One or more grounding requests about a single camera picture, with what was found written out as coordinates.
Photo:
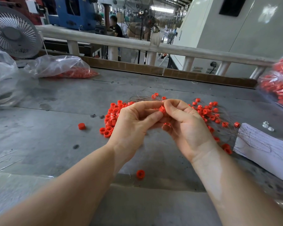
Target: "cardboard strip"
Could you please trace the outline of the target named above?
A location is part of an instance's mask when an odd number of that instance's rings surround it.
[[[38,55],[45,55],[45,51],[41,50]],[[48,54],[57,55],[69,55],[66,53],[48,51]],[[202,74],[198,72],[187,72],[182,70],[174,70],[170,68],[155,67],[149,65],[125,63],[118,61],[111,61],[106,59],[97,59],[85,56],[79,56],[83,61],[85,61],[90,67],[108,70],[118,70],[130,73],[147,74],[161,77],[169,77],[176,79],[192,80],[204,83],[213,83],[227,86],[238,86],[245,88],[254,88],[257,84],[255,79],[247,78],[230,78],[225,76]]]

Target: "hand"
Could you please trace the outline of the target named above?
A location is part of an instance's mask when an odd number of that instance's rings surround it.
[[[117,154],[118,160],[129,161],[144,141],[148,129],[162,127],[164,122],[162,112],[155,110],[163,102],[137,102],[122,108],[108,141]]]
[[[170,134],[182,154],[192,163],[211,149],[216,141],[201,116],[181,100],[164,101],[167,114],[170,115],[172,126],[163,125],[162,129]]]

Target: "white paper sheet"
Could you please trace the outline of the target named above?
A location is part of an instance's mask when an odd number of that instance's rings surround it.
[[[25,2],[30,13],[38,13],[35,0],[25,0]]]
[[[234,151],[283,180],[283,141],[243,123]]]

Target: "railing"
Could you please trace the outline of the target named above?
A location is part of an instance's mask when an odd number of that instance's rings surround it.
[[[117,61],[117,47],[143,50],[155,54],[147,56],[147,64],[153,64],[155,62],[156,52],[181,55],[185,56],[182,69],[183,71],[191,71],[194,58],[202,58],[221,61],[221,65],[216,72],[216,75],[220,76],[224,76],[226,74],[226,71],[231,63],[255,65],[257,68],[254,70],[250,78],[258,79],[258,77],[265,71],[266,68],[272,67],[272,65],[276,62],[276,60],[270,58],[223,51],[212,51],[200,48],[190,48],[178,45],[160,44],[159,46],[155,46],[150,45],[150,42],[148,41],[98,35],[76,30],[69,30],[52,25],[36,26],[36,28],[44,37],[67,40],[69,52],[74,55],[79,55],[78,42],[108,46],[109,59],[115,61]]]

